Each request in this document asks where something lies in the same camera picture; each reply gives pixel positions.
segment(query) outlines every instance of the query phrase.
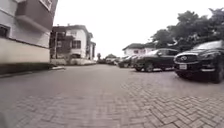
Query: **overcast sky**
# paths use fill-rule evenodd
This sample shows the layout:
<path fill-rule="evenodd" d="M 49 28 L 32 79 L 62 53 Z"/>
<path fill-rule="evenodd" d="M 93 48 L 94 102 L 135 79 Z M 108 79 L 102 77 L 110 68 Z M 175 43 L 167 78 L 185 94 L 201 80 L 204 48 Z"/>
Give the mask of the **overcast sky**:
<path fill-rule="evenodd" d="M 210 15 L 223 0 L 59 0 L 54 25 L 86 25 L 96 53 L 122 56 L 130 43 L 146 43 L 161 28 L 177 23 L 186 10 Z"/>

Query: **paved road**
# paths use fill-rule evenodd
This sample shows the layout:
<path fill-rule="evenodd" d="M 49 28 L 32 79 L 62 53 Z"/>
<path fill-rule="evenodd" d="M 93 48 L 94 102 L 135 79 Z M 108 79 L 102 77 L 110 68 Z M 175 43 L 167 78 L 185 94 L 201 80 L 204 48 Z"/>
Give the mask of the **paved road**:
<path fill-rule="evenodd" d="M 0 79 L 0 128 L 224 128 L 224 83 L 68 67 Z"/>

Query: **house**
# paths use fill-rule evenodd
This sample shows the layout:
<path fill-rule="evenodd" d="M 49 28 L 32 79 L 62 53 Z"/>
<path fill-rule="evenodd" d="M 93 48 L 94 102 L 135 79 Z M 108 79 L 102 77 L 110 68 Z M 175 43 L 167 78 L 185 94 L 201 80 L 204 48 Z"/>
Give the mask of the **house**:
<path fill-rule="evenodd" d="M 154 50 L 154 43 L 132 43 L 123 49 L 125 56 L 144 55 Z"/>
<path fill-rule="evenodd" d="M 49 63 L 58 0 L 1 0 L 0 64 Z"/>
<path fill-rule="evenodd" d="M 82 58 L 93 60 L 96 43 L 93 34 L 84 25 L 55 26 L 51 32 L 52 59 Z"/>

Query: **curb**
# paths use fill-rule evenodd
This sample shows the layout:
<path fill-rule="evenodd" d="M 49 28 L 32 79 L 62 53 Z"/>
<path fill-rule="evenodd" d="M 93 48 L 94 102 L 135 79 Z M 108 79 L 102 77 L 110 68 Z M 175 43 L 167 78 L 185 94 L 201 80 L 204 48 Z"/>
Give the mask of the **curb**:
<path fill-rule="evenodd" d="M 13 74 L 4 74 L 4 75 L 0 75 L 0 78 L 21 76 L 21 75 L 33 74 L 33 73 L 38 73 L 38 72 L 43 72 L 43 71 L 65 70 L 65 69 L 66 69 L 65 67 L 53 67 L 52 69 L 49 69 L 49 70 L 27 71 L 27 72 L 13 73 Z"/>

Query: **green tree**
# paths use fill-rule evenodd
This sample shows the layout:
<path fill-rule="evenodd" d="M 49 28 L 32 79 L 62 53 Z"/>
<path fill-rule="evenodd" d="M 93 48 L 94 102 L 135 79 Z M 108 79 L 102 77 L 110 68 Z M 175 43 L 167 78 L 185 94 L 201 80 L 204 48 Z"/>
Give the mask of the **green tree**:
<path fill-rule="evenodd" d="M 186 11 L 178 14 L 178 23 L 158 30 L 152 40 L 157 48 L 169 47 L 178 42 L 174 48 L 193 47 L 206 41 L 224 39 L 224 9 L 210 9 L 211 18 L 199 17 L 195 12 Z"/>

